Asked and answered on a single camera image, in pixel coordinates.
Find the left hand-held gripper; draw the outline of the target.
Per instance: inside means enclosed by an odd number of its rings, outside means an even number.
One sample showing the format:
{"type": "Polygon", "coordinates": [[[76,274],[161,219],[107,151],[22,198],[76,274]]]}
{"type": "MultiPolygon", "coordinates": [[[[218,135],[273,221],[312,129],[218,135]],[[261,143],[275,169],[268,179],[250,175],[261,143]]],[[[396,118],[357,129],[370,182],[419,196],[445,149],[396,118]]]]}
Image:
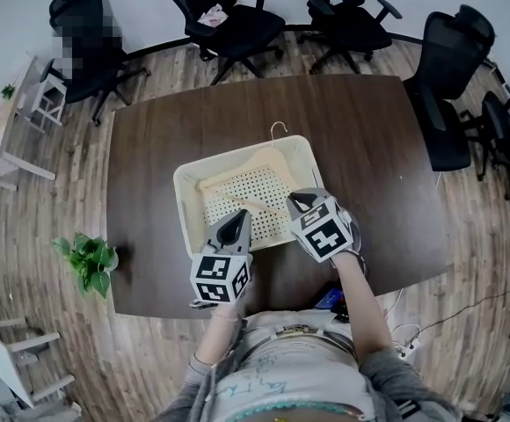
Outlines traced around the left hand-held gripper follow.
{"type": "Polygon", "coordinates": [[[200,253],[193,255],[190,282],[194,309],[218,304],[234,305],[251,281],[251,213],[239,209],[221,218],[208,230],[200,253]]]}

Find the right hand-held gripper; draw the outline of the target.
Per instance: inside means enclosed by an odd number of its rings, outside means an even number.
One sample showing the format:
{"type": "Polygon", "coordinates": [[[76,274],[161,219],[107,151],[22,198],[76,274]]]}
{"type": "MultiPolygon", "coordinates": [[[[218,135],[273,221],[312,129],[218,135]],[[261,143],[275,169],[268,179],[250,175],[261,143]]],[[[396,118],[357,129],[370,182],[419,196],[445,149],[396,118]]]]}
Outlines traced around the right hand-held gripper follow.
{"type": "Polygon", "coordinates": [[[324,188],[300,189],[287,197],[286,204],[293,237],[318,263],[341,252],[360,256],[358,225],[324,188]]]}

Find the wooden clothes hanger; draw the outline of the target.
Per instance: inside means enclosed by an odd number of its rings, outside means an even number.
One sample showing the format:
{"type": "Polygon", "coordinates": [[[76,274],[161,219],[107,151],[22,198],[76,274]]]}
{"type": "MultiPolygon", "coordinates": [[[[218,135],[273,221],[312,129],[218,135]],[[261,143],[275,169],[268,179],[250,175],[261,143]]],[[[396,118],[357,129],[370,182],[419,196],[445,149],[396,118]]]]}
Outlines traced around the wooden clothes hanger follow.
{"type": "Polygon", "coordinates": [[[286,162],[284,155],[274,147],[273,130],[277,124],[282,126],[285,132],[288,131],[286,125],[282,121],[274,122],[271,126],[272,140],[270,146],[259,149],[244,164],[238,166],[235,169],[225,171],[224,173],[221,173],[213,178],[203,179],[196,185],[196,190],[201,193],[211,193],[220,196],[224,199],[232,200],[235,201],[236,203],[240,203],[249,207],[255,207],[260,211],[273,212],[279,215],[288,216],[288,214],[285,211],[273,207],[265,207],[250,200],[244,200],[232,195],[221,193],[215,189],[220,184],[232,180],[237,175],[242,175],[247,172],[264,169],[266,167],[271,169],[285,184],[289,186],[291,190],[296,190],[299,188],[298,183],[295,181],[294,177],[290,173],[290,169],[288,168],[288,164],[286,162]]]}

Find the cream plastic basket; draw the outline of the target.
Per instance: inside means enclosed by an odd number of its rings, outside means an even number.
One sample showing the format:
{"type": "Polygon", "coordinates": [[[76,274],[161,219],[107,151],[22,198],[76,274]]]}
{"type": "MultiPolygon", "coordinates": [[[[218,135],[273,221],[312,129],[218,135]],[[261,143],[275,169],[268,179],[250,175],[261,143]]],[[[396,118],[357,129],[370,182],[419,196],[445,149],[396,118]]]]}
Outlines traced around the cream plastic basket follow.
{"type": "Polygon", "coordinates": [[[274,147],[285,157],[290,173],[299,188],[291,190],[268,167],[235,176],[215,189],[221,193],[250,200],[265,207],[285,211],[288,216],[260,211],[211,193],[201,193],[196,185],[206,178],[213,178],[244,164],[255,152],[270,146],[263,142],[241,149],[203,158],[180,165],[173,174],[178,213],[187,254],[200,252],[209,228],[225,215],[239,209],[251,213],[251,251],[262,250],[294,240],[290,231],[291,217],[286,199],[293,192],[307,187],[322,187],[320,171],[308,140],[300,135],[283,137],[274,141],[274,147]]]}

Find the person's right forearm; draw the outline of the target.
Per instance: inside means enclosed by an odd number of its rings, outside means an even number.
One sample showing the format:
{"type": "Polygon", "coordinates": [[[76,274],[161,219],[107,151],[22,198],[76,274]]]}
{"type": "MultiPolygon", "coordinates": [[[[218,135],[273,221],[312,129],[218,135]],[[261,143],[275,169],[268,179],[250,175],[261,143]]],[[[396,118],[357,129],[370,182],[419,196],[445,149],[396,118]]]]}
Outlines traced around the person's right forearm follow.
{"type": "Polygon", "coordinates": [[[389,327],[355,255],[341,252],[332,258],[349,317],[357,360],[393,346],[389,327]]]}

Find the person's left forearm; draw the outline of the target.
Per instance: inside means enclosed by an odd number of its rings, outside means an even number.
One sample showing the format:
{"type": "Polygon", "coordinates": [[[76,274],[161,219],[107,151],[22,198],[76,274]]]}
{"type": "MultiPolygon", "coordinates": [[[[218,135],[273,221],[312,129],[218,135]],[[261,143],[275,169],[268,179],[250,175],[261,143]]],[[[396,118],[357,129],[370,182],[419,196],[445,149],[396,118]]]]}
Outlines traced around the person's left forearm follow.
{"type": "Polygon", "coordinates": [[[242,310],[237,305],[220,304],[215,307],[195,352],[196,359],[208,365],[218,363],[228,351],[242,319],[242,310]]]}

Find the black device blue screen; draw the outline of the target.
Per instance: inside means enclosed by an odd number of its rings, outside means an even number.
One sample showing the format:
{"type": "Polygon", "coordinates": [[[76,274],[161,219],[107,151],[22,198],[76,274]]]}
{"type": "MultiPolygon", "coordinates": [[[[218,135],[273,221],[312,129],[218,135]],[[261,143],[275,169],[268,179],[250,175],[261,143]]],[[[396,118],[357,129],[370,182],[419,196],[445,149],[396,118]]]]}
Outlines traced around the black device blue screen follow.
{"type": "Polygon", "coordinates": [[[315,309],[334,309],[339,303],[344,301],[344,294],[341,288],[334,287],[327,290],[320,300],[315,304],[315,309]]]}

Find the green potted plant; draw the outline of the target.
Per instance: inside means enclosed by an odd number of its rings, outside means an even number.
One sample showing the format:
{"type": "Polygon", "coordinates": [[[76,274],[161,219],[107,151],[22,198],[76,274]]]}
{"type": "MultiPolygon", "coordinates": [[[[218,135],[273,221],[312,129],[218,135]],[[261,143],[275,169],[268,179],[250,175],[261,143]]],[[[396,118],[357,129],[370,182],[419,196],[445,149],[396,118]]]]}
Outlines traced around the green potted plant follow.
{"type": "Polygon", "coordinates": [[[83,233],[76,233],[72,241],[54,238],[52,245],[71,267],[81,294],[95,291],[105,299],[111,285],[110,274],[119,265],[116,248],[100,236],[91,238],[83,233]]]}

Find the person's grey white clothing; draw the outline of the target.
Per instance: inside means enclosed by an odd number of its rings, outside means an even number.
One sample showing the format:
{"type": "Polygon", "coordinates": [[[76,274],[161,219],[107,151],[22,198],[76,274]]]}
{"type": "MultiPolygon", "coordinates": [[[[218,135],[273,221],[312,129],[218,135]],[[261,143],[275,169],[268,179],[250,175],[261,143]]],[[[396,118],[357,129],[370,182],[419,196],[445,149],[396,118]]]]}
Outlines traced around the person's grey white clothing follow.
{"type": "Polygon", "coordinates": [[[459,422],[461,412],[386,348],[357,360],[351,325],[324,310],[243,317],[214,365],[191,357],[154,422],[459,422]]]}

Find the black mesh office chair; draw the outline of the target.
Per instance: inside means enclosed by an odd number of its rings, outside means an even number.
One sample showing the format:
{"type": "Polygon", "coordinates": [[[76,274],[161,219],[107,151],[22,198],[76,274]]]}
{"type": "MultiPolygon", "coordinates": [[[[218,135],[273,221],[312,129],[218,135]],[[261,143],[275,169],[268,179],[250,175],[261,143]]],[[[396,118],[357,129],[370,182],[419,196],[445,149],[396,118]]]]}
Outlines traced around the black mesh office chair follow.
{"type": "Polygon", "coordinates": [[[462,96],[494,41],[490,21],[466,4],[454,16],[435,11],[427,17],[419,66],[404,87],[435,172],[471,164],[465,130],[452,102],[462,96]]]}

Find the pink crumpled cloth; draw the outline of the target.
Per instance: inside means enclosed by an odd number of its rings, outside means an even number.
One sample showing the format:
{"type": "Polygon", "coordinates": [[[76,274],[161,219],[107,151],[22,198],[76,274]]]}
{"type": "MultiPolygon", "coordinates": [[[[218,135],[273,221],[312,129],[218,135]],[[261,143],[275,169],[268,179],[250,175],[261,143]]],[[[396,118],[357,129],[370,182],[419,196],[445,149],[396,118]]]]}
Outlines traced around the pink crumpled cloth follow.
{"type": "Polygon", "coordinates": [[[216,28],[228,18],[228,14],[223,10],[220,4],[216,4],[207,12],[204,12],[198,22],[211,28],[216,28]]]}

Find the white stool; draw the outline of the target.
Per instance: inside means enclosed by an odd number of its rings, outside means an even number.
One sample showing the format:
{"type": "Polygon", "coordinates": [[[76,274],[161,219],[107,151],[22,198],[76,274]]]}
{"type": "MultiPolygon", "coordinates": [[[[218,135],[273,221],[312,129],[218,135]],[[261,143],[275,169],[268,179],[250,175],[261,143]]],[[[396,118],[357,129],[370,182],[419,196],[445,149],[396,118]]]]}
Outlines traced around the white stool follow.
{"type": "Polygon", "coordinates": [[[60,78],[47,75],[21,91],[16,114],[42,134],[47,132],[48,122],[61,127],[66,91],[67,88],[60,78]]]}

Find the white desk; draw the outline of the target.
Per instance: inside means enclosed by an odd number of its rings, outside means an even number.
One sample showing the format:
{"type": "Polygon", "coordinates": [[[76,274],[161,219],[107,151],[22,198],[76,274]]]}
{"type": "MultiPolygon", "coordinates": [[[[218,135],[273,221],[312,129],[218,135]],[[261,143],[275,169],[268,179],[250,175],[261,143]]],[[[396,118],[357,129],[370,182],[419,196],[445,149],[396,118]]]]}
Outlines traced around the white desk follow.
{"type": "MultiPolygon", "coordinates": [[[[0,320],[0,329],[14,326],[26,328],[27,321],[23,317],[0,320]]],[[[0,339],[0,380],[30,408],[35,408],[41,400],[50,397],[76,380],[74,375],[68,374],[41,390],[29,390],[21,377],[20,367],[29,366],[39,360],[29,350],[47,345],[60,338],[60,332],[54,331],[10,344],[0,339]]]]}

